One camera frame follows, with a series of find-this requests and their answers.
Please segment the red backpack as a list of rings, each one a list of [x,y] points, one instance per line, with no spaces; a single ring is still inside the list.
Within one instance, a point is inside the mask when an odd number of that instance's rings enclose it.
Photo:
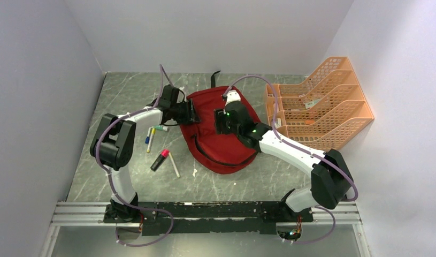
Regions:
[[[222,94],[226,86],[216,86],[215,72],[211,76],[211,88],[187,96],[191,100],[199,123],[180,125],[180,129],[192,156],[209,170],[218,174],[232,174],[249,165],[257,151],[244,146],[233,134],[217,134],[214,111],[222,109]]]

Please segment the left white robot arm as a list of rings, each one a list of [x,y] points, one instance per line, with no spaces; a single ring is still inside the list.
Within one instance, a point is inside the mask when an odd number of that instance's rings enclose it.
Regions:
[[[111,207],[124,222],[135,221],[139,215],[138,197],[129,174],[135,137],[150,128],[165,125],[190,125],[200,121],[192,100],[181,101],[180,89],[166,85],[160,96],[141,110],[123,115],[105,114],[90,146],[90,154],[105,171],[111,187]]]

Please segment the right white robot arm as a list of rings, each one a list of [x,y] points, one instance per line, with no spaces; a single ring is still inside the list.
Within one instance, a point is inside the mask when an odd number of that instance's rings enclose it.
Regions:
[[[235,135],[246,148],[288,162],[311,179],[309,186],[292,190],[282,199],[279,213],[284,221],[291,222],[301,211],[315,206],[334,209],[341,201],[347,201],[350,189],[356,188],[339,151],[307,147],[254,121],[235,90],[227,93],[224,107],[215,110],[215,128],[218,134]]]

